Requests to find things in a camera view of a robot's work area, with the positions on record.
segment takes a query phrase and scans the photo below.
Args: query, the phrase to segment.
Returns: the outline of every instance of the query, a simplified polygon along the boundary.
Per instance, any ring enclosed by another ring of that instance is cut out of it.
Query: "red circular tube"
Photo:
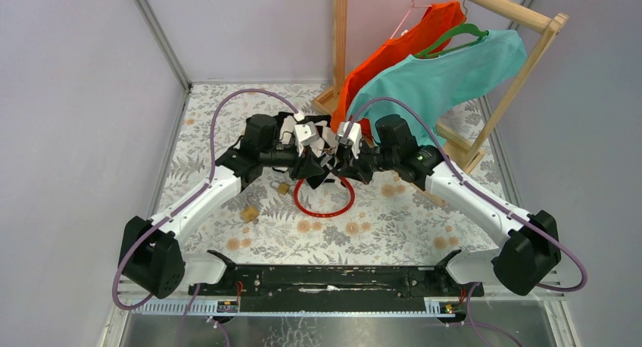
[[[312,216],[312,217],[317,217],[317,218],[329,218],[329,217],[334,217],[334,216],[338,216],[340,214],[345,213],[348,209],[352,208],[352,205],[354,204],[354,198],[355,198],[354,197],[354,189],[352,188],[350,183],[344,177],[339,177],[339,179],[345,185],[345,187],[347,188],[348,192],[350,192],[350,201],[342,209],[340,209],[340,210],[338,210],[336,212],[332,212],[332,213],[316,213],[316,212],[312,212],[310,210],[305,209],[303,207],[303,205],[301,205],[301,203],[299,202],[299,189],[301,188],[301,184],[303,184],[305,179],[299,180],[297,185],[295,186],[295,194],[294,194],[295,204],[297,205],[297,207],[303,213],[305,213],[305,214],[307,214],[309,216]]]

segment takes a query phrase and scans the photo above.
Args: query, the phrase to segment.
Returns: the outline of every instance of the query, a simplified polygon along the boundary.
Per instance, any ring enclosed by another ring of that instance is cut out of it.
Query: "small wooden cube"
[[[259,217],[259,211],[253,206],[249,206],[241,212],[241,218],[247,224]]]
[[[279,186],[276,187],[276,192],[280,195],[285,195],[289,190],[290,185],[286,183],[280,183]]]

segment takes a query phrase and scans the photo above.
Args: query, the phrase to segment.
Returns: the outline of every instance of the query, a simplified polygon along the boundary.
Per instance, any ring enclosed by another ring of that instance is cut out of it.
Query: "pink hanger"
[[[403,18],[403,19],[401,19],[401,22],[400,22],[400,23],[399,23],[399,25],[397,26],[397,29],[395,29],[395,30],[394,30],[394,33],[392,33],[392,36],[390,37],[390,39],[393,39],[393,38],[394,38],[394,36],[395,36],[395,35],[397,35],[397,31],[399,31],[399,28],[401,28],[401,25],[404,25],[404,21],[406,21],[406,19],[408,18],[408,15],[410,14],[410,12],[411,12],[414,8],[427,8],[428,6],[430,6],[430,5],[415,6],[415,0],[413,0],[413,3],[412,3],[412,5],[410,6],[410,8],[408,9],[408,12],[406,13],[406,16],[404,16],[404,18]]]

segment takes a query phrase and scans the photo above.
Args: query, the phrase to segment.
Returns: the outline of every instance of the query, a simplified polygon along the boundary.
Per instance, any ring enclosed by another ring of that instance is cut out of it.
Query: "orange shirt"
[[[332,114],[330,126],[337,131],[339,124],[345,121],[345,114],[350,103],[361,87],[382,71],[392,67],[410,54],[416,54],[428,48],[444,33],[464,22],[466,17],[458,1],[445,4],[433,4],[425,11],[421,21],[403,36],[389,39],[376,52],[353,70],[341,89],[337,109]],[[444,50],[449,42],[437,47],[433,52]],[[367,119],[359,121],[363,135],[372,138],[370,124]]]

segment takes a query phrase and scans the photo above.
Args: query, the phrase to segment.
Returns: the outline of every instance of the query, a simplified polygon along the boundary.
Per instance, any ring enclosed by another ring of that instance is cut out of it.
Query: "white wall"
[[[0,0],[0,344],[94,345],[182,90],[133,0]]]
[[[640,2],[539,0],[570,19],[500,122],[525,206],[554,215],[588,268],[588,286],[568,296],[584,347],[642,339]],[[536,35],[520,31],[532,47]],[[577,282],[568,258],[561,270]]]
[[[195,82],[332,78],[332,0],[149,1]],[[348,0],[348,70],[390,37],[409,7],[410,0]],[[504,29],[509,23],[474,4],[469,7],[470,20],[485,29]],[[422,14],[414,10],[407,27]]]

